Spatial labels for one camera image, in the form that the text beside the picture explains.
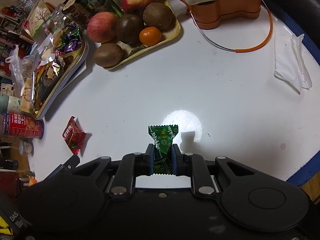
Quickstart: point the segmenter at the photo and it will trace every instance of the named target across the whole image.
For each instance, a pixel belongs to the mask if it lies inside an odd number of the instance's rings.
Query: fruit tray
[[[166,0],[157,0],[157,2],[163,3],[170,8],[170,6]],[[179,21],[177,19],[175,19],[175,21],[172,21],[171,25],[167,29],[161,31],[162,39],[156,45],[147,47],[147,46],[143,45],[142,43],[129,45],[129,44],[122,43],[121,41],[117,41],[117,40],[111,41],[112,43],[118,44],[124,50],[124,52],[125,52],[124,57],[126,57],[126,58],[124,60],[120,61],[118,64],[116,64],[112,67],[108,67],[108,68],[104,67],[104,69],[107,69],[107,70],[114,69],[114,68],[118,67],[119,65],[133,59],[134,57],[137,57],[138,55],[143,54],[144,52],[146,52],[148,50],[151,50],[161,44],[164,44],[168,41],[171,41],[179,35],[180,31],[181,31],[181,25],[180,25]]]

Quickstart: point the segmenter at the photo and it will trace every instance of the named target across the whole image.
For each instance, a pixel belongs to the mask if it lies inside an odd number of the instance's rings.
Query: candy
[[[69,25],[68,31],[64,31],[61,35],[61,41],[57,47],[57,54],[66,54],[68,52],[76,50],[78,40],[79,40],[80,29],[76,25]]]
[[[172,174],[169,150],[178,130],[178,125],[149,126],[149,134],[155,140],[156,148],[153,166],[154,173]]]
[[[76,125],[75,118],[72,116],[65,128],[62,137],[74,155],[78,155],[82,147],[84,138],[87,134]]]

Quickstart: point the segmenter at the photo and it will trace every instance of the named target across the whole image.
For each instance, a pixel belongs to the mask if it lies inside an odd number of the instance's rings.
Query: plastic bag
[[[12,76],[13,93],[17,98],[21,98],[21,89],[24,86],[24,80],[22,77],[22,61],[18,56],[19,46],[15,45],[15,49],[9,54],[9,57],[5,59],[9,64],[9,69]]]
[[[33,72],[33,61],[35,59],[34,55],[25,56],[22,61],[22,77],[26,81],[27,78],[31,77]]]

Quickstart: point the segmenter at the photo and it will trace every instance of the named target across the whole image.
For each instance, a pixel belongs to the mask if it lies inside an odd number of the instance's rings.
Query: orange container
[[[238,17],[249,19],[258,18],[261,0],[215,0],[196,5],[188,5],[188,12],[192,12],[198,26],[204,30],[218,27],[221,21]]]

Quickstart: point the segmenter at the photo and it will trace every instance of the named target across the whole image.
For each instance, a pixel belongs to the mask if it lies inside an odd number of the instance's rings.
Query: blue table edge
[[[278,17],[296,36],[304,34],[303,45],[307,48],[316,62],[320,65],[320,50],[306,34],[305,31],[276,3],[271,0],[264,0],[270,11]],[[287,182],[302,187],[320,170],[320,151],[318,151],[305,165],[294,173]]]

